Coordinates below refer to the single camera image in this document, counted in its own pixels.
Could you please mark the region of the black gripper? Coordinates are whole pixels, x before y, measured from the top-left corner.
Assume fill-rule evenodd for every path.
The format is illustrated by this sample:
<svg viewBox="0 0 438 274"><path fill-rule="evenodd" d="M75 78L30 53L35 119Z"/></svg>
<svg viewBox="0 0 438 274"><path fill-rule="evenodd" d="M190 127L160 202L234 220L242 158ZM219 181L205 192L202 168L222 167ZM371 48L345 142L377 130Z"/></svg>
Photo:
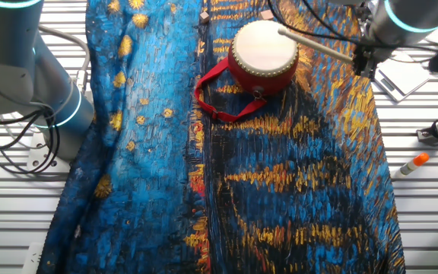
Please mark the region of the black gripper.
<svg viewBox="0 0 438 274"><path fill-rule="evenodd" d="M356 45L355 54L352 59L353 71L357 76L361 76L365 69L365 77L374 79L377 65L384 62L389 57L389 51L382 45L371 42L359 42Z"/></svg>

